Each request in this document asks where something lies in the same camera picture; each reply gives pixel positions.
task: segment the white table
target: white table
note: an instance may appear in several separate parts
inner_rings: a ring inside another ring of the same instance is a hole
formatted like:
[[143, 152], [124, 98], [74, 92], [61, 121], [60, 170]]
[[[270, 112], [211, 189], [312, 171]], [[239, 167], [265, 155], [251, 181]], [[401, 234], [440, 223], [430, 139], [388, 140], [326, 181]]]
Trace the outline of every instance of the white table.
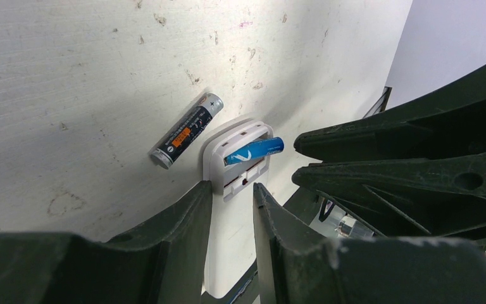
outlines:
[[[275, 129], [283, 203], [302, 132], [361, 117], [382, 92], [411, 1], [0, 0], [0, 231], [107, 240], [201, 179], [207, 133]], [[170, 170], [151, 146], [209, 89], [224, 110]]]

